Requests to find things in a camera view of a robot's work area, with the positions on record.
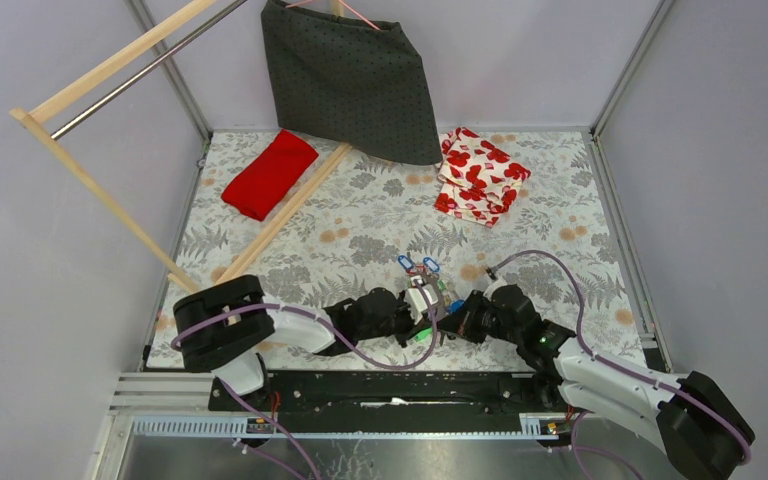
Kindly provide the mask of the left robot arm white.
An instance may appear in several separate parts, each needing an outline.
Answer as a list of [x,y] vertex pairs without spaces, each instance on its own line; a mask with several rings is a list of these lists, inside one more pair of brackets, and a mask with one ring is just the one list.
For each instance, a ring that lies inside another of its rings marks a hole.
[[170,343],[190,372],[209,372],[248,411],[269,401],[267,370],[256,349],[264,342],[297,346],[322,356],[357,352],[360,342],[394,337],[405,342],[433,315],[439,297],[414,277],[402,293],[383,288],[325,309],[283,303],[244,275],[189,295],[173,307],[178,334]]

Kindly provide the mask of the green key tag with key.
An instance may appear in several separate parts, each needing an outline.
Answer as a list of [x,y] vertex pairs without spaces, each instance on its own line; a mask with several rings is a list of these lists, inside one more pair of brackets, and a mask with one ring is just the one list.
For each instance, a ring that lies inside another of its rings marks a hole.
[[434,332],[432,328],[427,328],[419,331],[410,338],[412,345],[426,345],[432,343],[434,339]]

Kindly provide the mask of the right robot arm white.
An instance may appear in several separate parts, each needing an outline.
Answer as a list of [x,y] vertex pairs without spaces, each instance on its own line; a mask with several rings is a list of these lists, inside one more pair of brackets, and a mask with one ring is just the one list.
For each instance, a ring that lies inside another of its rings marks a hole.
[[727,479],[748,462],[755,434],[719,385],[698,371],[670,374],[586,350],[571,329],[543,318],[515,285],[474,291],[439,320],[472,343],[511,343],[536,374],[535,402],[610,420],[664,453],[686,479]]

